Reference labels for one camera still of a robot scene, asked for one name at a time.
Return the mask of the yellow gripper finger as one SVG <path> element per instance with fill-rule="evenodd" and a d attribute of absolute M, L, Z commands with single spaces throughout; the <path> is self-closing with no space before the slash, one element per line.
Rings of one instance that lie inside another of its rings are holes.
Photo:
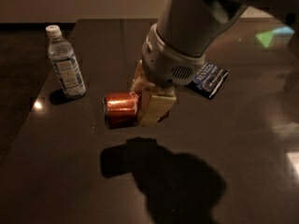
<path fill-rule="evenodd" d="M 142 127 L 155 126 L 172 108 L 176 100 L 177 96 L 174 86 L 144 88 L 137 125 Z"/>
<path fill-rule="evenodd" d="M 149 82 L 143 69 L 142 61 L 139 61 L 136 69 L 130 91 L 142 92 L 145 88 L 154 88 L 155 84 Z"/>

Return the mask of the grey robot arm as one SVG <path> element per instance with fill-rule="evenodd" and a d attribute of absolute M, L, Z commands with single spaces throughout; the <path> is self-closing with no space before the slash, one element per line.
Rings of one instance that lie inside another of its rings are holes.
<path fill-rule="evenodd" d="M 258 8 L 294 31 L 299 0 L 169 0 L 142 46 L 131 89 L 142 95 L 136 124 L 152 127 L 176 101 L 175 87 L 189 84 L 206 51 L 248 7 Z"/>

